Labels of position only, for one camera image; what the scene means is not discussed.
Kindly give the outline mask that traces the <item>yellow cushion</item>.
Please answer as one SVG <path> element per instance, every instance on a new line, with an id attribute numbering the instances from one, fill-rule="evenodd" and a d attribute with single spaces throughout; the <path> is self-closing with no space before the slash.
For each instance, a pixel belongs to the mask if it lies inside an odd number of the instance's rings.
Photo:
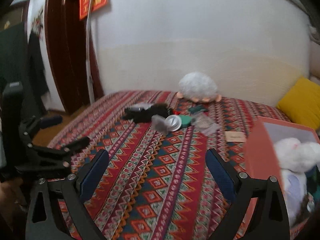
<path id="1" fill-rule="evenodd" d="M 292 122 L 319 130 L 319 85 L 301 76 L 277 103 Z"/>

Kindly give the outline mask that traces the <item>black nike sock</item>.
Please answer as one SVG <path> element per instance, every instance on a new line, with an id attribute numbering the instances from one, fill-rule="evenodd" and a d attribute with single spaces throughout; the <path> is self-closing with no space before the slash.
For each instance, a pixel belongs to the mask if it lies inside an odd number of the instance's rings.
<path id="1" fill-rule="evenodd" d="M 135 124 L 148 123 L 154 115 L 167 118 L 173 114 L 166 103 L 137 103 L 124 110 L 123 120 L 132 120 Z"/>

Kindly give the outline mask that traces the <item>white dog plush red bib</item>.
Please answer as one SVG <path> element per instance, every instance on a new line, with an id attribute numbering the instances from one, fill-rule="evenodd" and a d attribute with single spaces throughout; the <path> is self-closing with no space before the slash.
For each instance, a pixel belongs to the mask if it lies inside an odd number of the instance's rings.
<path id="1" fill-rule="evenodd" d="M 319 164 L 319 143 L 285 138 L 274 143 L 279 167 L 294 173 L 305 173 Z"/>

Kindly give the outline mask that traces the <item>grey hedgehog plush toy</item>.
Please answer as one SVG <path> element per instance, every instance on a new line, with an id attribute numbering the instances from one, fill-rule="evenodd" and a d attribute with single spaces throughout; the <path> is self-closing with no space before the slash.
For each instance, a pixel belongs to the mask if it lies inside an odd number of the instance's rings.
<path id="1" fill-rule="evenodd" d="M 182 77 L 176 96 L 193 103 L 220 102 L 222 99 L 214 80 L 201 72 L 191 72 Z"/>

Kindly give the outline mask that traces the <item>white plush purple gingham bib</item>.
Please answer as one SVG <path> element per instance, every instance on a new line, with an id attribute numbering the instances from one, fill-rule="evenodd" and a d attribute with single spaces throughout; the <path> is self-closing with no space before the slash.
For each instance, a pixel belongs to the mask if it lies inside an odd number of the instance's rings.
<path id="1" fill-rule="evenodd" d="M 295 173 L 281 169 L 281 179 L 289 225 L 292 228 L 309 215 L 307 208 L 309 202 L 307 178 L 305 173 Z"/>

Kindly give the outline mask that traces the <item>clear packaged item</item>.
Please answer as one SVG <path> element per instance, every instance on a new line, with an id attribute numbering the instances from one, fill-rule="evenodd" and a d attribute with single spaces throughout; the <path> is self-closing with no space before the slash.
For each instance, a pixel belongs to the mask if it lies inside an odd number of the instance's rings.
<path id="1" fill-rule="evenodd" d="M 203 112 L 191 117 L 191 124 L 205 136 L 214 134 L 218 130 L 218 125 Z"/>

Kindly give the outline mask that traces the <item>clear plastic box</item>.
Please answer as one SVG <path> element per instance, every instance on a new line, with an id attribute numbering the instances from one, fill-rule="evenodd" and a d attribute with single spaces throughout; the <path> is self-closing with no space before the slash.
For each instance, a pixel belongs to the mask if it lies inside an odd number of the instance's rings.
<path id="1" fill-rule="evenodd" d="M 151 127 L 162 135 L 166 136 L 169 133 L 169 125 L 166 118 L 160 115 L 153 115 L 151 118 Z"/>

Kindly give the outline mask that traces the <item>white pipe on wall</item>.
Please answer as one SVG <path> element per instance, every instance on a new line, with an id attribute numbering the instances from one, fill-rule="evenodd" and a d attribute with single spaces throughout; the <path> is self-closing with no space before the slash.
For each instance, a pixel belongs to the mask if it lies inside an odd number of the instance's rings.
<path id="1" fill-rule="evenodd" d="M 87 20 L 86 20 L 86 75 L 87 75 L 87 88 L 89 102 L 94 103 L 94 90 L 93 79 L 91 75 L 91 62 L 90 62 L 90 34 L 91 34 L 91 12 L 93 8 L 93 0 L 89 0 Z"/>

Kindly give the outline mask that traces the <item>patterned red bedspread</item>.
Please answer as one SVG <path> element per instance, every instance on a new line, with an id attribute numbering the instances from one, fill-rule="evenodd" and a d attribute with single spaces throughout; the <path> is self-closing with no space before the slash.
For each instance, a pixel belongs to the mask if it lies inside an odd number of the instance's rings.
<path id="1" fill-rule="evenodd" d="M 223 98 L 208 106 L 208 115 L 219 128 L 214 134 L 205 136 L 187 127 L 164 136 L 149 123 L 121 118 L 126 107 L 138 102 L 164 102 L 181 114 L 188 114 L 191 107 L 173 92 L 116 92 L 86 109 L 49 147 L 60 149 L 81 137 L 91 139 L 73 157 L 73 172 L 99 150 L 109 153 L 107 170 L 85 204 L 106 239 L 207 239 L 227 204 L 206 166 L 206 150 L 217 150 L 243 171 L 243 145 L 227 142 L 225 132 L 249 135 L 257 117 L 287 120 L 286 115 L 267 105 Z"/>

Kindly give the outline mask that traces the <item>salmon pink storage box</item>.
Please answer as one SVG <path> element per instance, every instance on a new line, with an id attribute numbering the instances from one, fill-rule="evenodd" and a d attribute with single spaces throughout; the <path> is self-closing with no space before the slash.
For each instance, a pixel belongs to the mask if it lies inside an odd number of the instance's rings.
<path id="1" fill-rule="evenodd" d="M 319 143 L 316 132 L 309 127 L 259 116 L 243 148 L 247 174 L 256 179 L 275 176 L 283 192 L 285 179 L 281 176 L 274 144 L 286 138 Z"/>

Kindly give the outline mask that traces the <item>dark green packet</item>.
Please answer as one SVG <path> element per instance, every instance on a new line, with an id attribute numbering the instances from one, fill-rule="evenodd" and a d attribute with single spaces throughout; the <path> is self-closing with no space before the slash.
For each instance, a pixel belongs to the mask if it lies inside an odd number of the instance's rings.
<path id="1" fill-rule="evenodd" d="M 204 107 L 203 105 L 197 105 L 194 107 L 190 107 L 188 109 L 188 112 L 191 115 L 195 115 L 195 114 L 202 113 L 202 112 L 208 112 L 208 109 L 206 107 Z"/>

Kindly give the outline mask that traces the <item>small beige card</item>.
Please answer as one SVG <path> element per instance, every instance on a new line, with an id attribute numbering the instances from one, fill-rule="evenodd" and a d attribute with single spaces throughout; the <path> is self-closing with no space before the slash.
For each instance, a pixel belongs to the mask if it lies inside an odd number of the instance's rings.
<path id="1" fill-rule="evenodd" d="M 225 139 L 227 142 L 246 142 L 244 132 L 225 131 Z"/>

